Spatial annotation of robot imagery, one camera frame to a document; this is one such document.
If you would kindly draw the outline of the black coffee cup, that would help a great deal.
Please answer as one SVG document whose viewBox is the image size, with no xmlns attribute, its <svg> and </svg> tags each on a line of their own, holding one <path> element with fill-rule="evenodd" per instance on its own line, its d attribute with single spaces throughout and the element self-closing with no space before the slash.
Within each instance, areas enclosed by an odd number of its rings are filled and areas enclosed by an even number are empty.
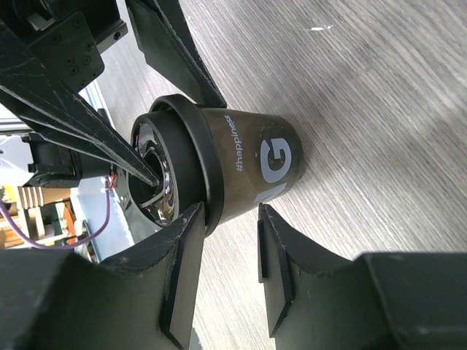
<svg viewBox="0 0 467 350">
<path fill-rule="evenodd" d="M 283 117 L 232 109 L 203 109 L 223 172 L 227 222 L 286 193 L 304 173 L 304 151 Z"/>
</svg>

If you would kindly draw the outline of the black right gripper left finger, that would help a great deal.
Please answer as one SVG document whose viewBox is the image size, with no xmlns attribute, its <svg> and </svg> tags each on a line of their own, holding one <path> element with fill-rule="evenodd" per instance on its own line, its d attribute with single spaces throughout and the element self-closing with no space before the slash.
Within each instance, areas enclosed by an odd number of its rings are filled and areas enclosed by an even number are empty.
<svg viewBox="0 0 467 350">
<path fill-rule="evenodd" d="M 1 347 L 187 349 L 204 224 L 194 204 L 99 264 L 71 250 L 3 250 Z"/>
</svg>

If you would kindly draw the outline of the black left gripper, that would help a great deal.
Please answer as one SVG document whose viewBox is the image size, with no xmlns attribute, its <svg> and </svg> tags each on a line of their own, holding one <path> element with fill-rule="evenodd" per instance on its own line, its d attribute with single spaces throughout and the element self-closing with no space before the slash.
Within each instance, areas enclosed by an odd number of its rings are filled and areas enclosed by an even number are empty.
<svg viewBox="0 0 467 350">
<path fill-rule="evenodd" d="M 126 7 L 146 63 L 196 103 L 226 108 L 180 2 Z M 104 71 L 101 54 L 128 33 L 117 2 L 2 1 L 1 19 L 1 102 L 48 141 L 159 185 L 142 156 L 77 94 Z"/>
</svg>

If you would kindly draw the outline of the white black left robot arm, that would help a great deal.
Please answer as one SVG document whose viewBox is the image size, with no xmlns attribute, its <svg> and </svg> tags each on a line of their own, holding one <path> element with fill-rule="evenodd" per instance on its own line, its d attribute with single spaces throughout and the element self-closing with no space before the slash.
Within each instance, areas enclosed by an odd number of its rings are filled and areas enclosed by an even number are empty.
<svg viewBox="0 0 467 350">
<path fill-rule="evenodd" d="M 70 188 L 118 166 L 147 184 L 147 162 L 80 92 L 103 71 L 102 53 L 133 31 L 147 64 L 202 106 L 226 105 L 198 54 L 178 1 L 3 1 L 1 103 L 30 132 L 1 146 L 31 186 Z"/>
</svg>

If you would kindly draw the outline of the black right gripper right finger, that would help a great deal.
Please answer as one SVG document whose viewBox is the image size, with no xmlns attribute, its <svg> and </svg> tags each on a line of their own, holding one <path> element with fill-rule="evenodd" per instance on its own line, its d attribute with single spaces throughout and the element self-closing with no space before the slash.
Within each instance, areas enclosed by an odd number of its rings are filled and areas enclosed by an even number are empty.
<svg viewBox="0 0 467 350">
<path fill-rule="evenodd" d="M 258 209 L 258 278 L 278 349 L 464 349 L 466 255 L 348 260 Z"/>
</svg>

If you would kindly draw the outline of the black cup lid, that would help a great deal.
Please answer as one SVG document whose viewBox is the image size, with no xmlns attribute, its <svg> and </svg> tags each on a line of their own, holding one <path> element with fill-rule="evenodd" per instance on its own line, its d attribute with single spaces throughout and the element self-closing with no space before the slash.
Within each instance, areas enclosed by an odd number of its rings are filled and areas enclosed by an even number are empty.
<svg viewBox="0 0 467 350">
<path fill-rule="evenodd" d="M 157 184 L 129 174 L 134 208 L 158 229 L 202 202 L 205 234 L 210 236 L 223 213 L 225 191 L 220 159 L 200 106 L 175 94 L 157 98 L 134 121 L 131 146 L 154 170 Z"/>
</svg>

